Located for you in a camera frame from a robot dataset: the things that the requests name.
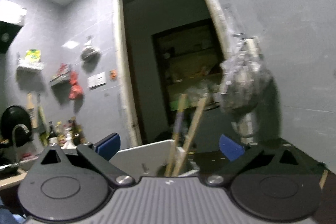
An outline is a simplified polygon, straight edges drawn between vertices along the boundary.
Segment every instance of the white wall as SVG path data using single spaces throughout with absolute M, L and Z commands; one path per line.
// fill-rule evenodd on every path
M 142 117 L 148 141 L 168 130 L 151 35 L 210 18 L 204 0 L 134 0 L 125 5 Z

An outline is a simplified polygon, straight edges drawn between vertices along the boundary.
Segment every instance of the ceiling light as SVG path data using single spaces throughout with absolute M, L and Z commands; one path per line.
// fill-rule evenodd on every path
M 62 47 L 63 47 L 63 48 L 69 48 L 69 49 L 72 49 L 72 48 L 77 47 L 78 45 L 79 45 L 78 42 L 70 40 L 70 41 L 64 43 L 64 44 L 62 45 Z

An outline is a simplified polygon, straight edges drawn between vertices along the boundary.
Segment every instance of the hanging plastic bag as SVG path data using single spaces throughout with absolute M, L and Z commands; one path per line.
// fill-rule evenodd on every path
M 100 55 L 100 50 L 92 46 L 92 36 L 87 37 L 87 42 L 84 44 L 84 48 L 81 53 L 81 58 L 83 61 L 89 62 L 95 56 Z
M 240 41 L 236 53 L 221 63 L 224 71 L 220 93 L 221 107 L 238 116 L 251 112 L 260 100 L 271 74 L 259 55 Z
M 69 94 L 70 100 L 75 100 L 83 96 L 83 89 L 77 81 L 78 75 L 75 71 L 72 71 L 70 74 L 70 85 L 71 90 Z

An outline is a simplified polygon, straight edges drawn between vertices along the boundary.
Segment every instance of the faucet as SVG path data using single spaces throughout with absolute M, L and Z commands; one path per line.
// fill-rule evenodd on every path
M 16 146 L 16 140 L 15 140 L 15 131 L 19 127 L 21 127 L 25 131 L 25 134 L 29 133 L 28 128 L 24 124 L 22 124 L 22 123 L 17 124 L 13 128 L 13 131 L 12 131 L 12 141 L 13 141 L 13 148 L 14 148 L 14 153 L 15 153 L 15 155 L 14 155 L 15 156 L 15 165 L 19 165 L 19 158 L 18 158 L 18 155 L 17 155 L 17 146 Z

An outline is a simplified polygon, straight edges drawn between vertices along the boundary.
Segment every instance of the wooden stick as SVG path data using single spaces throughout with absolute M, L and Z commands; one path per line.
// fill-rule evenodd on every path
M 173 130 L 173 136 L 172 139 L 174 140 L 174 143 L 170 147 L 170 152 L 169 152 L 169 158 L 168 158 L 168 165 L 165 171 L 165 177 L 169 177 L 171 173 L 171 169 L 173 166 L 174 158 L 175 158 L 175 150 L 177 146 L 177 142 L 179 140 L 179 132 L 181 128 L 181 124 L 183 121 L 183 111 L 185 107 L 185 99 L 186 99 L 186 94 L 181 94 L 179 100 L 178 100 L 178 108 L 177 108 L 177 113 L 175 117 L 175 124 L 174 124 L 174 130 Z
M 323 175 L 322 175 L 321 180 L 320 180 L 320 188 L 321 188 L 321 189 L 323 189 L 323 186 L 324 186 L 324 184 L 326 183 L 327 175 L 328 175 L 328 170 L 325 169 L 325 170 L 323 171 Z
M 182 168 L 182 165 L 185 161 L 185 157 L 188 154 L 188 151 L 190 149 L 191 143 L 193 141 L 193 139 L 195 138 L 196 135 L 196 130 L 199 124 L 199 121 L 201 120 L 202 117 L 202 113 L 205 107 L 205 104 L 207 102 L 207 98 L 203 97 L 198 101 L 198 105 L 195 111 L 195 114 L 193 116 L 193 119 L 191 121 L 191 125 L 189 127 L 189 131 L 188 131 L 188 135 L 185 138 L 185 142 L 183 144 L 183 153 L 181 155 L 181 157 L 177 160 L 174 171 L 172 176 L 173 177 L 177 177 L 179 175 L 179 172 Z
M 36 112 L 31 93 L 27 94 L 27 110 L 30 117 L 31 127 L 37 128 Z

